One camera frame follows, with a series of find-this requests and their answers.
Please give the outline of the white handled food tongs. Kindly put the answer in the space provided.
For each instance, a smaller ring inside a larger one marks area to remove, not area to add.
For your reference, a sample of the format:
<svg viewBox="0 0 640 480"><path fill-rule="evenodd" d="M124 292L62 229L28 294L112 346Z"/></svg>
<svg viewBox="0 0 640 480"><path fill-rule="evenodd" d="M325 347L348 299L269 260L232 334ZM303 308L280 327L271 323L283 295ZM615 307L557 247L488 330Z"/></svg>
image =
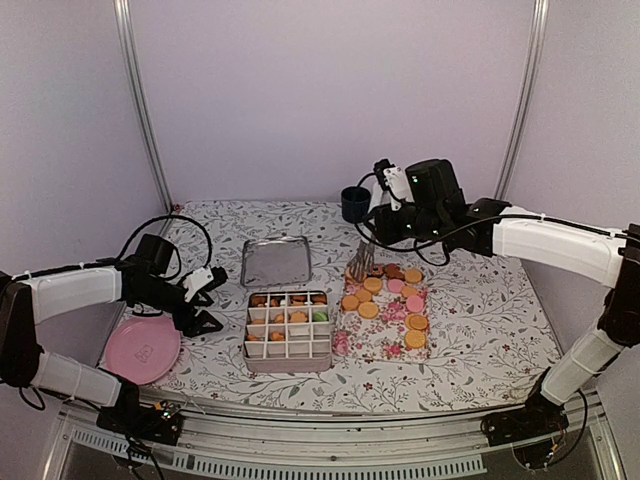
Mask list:
<svg viewBox="0 0 640 480"><path fill-rule="evenodd" d="M347 263L346 272L355 282L362 282L375 264L375 244L364 236L356 248L355 254Z"/></svg>

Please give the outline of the green sandwich cookie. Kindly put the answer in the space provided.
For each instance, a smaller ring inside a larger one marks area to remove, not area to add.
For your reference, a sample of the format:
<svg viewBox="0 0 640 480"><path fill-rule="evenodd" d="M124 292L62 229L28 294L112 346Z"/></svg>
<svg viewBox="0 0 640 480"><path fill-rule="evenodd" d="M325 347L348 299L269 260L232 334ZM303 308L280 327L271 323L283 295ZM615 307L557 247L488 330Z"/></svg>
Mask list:
<svg viewBox="0 0 640 480"><path fill-rule="evenodd" d="M314 322L327 322L328 321L328 315L327 315L326 312L317 311L317 312L313 313L312 320Z"/></svg>

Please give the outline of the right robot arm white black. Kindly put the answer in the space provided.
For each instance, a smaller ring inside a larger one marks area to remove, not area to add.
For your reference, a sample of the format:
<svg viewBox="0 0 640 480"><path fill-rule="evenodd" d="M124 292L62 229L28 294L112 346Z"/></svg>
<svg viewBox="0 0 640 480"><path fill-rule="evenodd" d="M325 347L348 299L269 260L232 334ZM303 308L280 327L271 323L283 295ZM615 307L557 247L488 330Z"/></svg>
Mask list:
<svg viewBox="0 0 640 480"><path fill-rule="evenodd" d="M513 257L577 274L608 288L604 310L569 352L537 381L517 415L517 427L537 436L563 405L625 349L639 343L639 227L594 227L530 212L506 201L466 202L446 159L405 169L382 159L364 225L377 245L411 250L440 244L486 257Z"/></svg>

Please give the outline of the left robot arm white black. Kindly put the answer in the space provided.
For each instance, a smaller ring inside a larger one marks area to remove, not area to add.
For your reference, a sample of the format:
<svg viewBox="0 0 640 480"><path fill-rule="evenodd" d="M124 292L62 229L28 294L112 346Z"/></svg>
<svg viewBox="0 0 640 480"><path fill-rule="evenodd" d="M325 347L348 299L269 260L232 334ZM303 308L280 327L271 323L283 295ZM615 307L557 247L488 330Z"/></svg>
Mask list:
<svg viewBox="0 0 640 480"><path fill-rule="evenodd" d="M16 388L46 390L108 410L128 434L148 426L148 412L139 405L139 390L118 375L46 351L37 341L36 326L52 317L93 305L123 302L149 306L170 315L187 337L221 330L208 312L210 291L228 275L222 267L204 265L178 282L166 278L176 247L146 234L134 253L87 265L60 267L42 275L1 276L1 381Z"/></svg>

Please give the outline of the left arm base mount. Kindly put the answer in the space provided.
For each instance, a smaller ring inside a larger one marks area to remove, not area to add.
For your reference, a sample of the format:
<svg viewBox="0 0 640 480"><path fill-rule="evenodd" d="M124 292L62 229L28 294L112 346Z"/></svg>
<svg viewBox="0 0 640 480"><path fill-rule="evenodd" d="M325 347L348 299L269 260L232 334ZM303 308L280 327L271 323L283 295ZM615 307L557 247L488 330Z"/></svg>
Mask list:
<svg viewBox="0 0 640 480"><path fill-rule="evenodd" d="M176 446L182 432L184 417L138 402L100 407L96 425L107 431L131 438Z"/></svg>

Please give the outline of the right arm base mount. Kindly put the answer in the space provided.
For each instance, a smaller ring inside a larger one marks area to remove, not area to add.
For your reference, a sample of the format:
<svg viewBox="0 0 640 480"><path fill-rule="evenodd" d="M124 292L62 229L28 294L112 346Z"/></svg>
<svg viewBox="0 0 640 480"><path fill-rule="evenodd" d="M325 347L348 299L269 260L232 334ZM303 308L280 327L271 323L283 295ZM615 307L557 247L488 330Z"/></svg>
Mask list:
<svg viewBox="0 0 640 480"><path fill-rule="evenodd" d="M562 407L522 406L504 412L484 416L481 432L490 446L504 445L529 440L535 437L560 432L569 426Z"/></svg>

